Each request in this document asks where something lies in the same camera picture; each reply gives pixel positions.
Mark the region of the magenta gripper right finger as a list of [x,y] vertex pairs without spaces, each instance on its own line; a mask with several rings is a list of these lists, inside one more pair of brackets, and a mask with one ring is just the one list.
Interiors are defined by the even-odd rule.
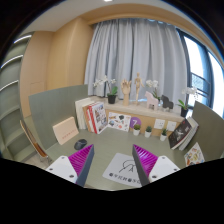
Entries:
[[133,145],[132,155],[142,186],[179,171],[179,168],[165,155],[157,157],[138,145]]

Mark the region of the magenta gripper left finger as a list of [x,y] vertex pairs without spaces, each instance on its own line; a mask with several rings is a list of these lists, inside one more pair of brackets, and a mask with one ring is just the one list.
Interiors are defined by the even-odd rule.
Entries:
[[85,185],[93,157],[94,145],[89,145],[69,157],[65,155],[60,156],[47,168],[47,171],[83,187]]

